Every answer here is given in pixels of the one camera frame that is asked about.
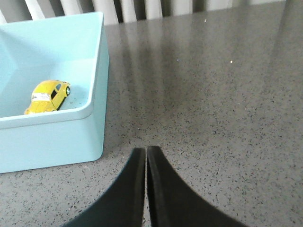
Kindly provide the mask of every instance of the gray countertop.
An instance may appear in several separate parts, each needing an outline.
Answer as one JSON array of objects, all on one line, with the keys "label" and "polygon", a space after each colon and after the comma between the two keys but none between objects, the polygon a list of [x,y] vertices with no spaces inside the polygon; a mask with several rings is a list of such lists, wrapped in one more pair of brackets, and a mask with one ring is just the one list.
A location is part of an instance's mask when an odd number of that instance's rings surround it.
[{"label": "gray countertop", "polygon": [[148,145],[245,224],[303,226],[302,12],[295,0],[106,27],[104,155],[0,174],[0,226],[68,222]]}]

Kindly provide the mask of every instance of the toy car wheel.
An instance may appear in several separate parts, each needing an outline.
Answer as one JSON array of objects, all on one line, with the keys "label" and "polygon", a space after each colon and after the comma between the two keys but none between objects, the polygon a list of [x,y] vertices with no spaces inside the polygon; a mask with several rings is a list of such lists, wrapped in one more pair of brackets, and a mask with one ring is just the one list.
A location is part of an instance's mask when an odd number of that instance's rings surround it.
[{"label": "toy car wheel", "polygon": [[70,89],[70,87],[67,87],[67,88],[66,88],[66,95],[69,96],[70,93],[71,93],[71,89]]}]

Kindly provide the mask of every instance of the toy car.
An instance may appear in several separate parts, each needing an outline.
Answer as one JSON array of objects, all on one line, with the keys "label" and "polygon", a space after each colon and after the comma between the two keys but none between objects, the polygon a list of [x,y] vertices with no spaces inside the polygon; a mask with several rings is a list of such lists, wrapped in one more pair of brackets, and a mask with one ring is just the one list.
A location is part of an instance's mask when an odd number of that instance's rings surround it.
[{"label": "toy car", "polygon": [[70,84],[59,80],[45,80],[34,89],[31,105],[24,114],[35,114],[59,110],[71,93]]}]

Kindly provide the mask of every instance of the yellow toy car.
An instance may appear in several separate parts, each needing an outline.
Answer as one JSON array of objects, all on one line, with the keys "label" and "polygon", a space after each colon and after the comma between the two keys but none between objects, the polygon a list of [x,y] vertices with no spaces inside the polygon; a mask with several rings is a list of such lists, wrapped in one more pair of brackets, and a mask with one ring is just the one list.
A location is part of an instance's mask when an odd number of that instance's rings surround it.
[{"label": "yellow toy car", "polygon": [[59,110],[71,93],[70,84],[59,80],[41,82],[32,93],[31,105],[24,114],[35,114]]}]

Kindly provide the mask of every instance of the plastic bin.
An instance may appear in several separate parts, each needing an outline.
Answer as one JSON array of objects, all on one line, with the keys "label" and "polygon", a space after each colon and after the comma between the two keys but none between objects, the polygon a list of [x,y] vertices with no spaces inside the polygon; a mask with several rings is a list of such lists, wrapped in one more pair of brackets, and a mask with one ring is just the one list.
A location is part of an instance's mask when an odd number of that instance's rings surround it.
[{"label": "plastic bin", "polygon": [[[0,26],[0,173],[102,155],[108,62],[102,13]],[[47,79],[71,94],[59,111],[23,115]]]}]

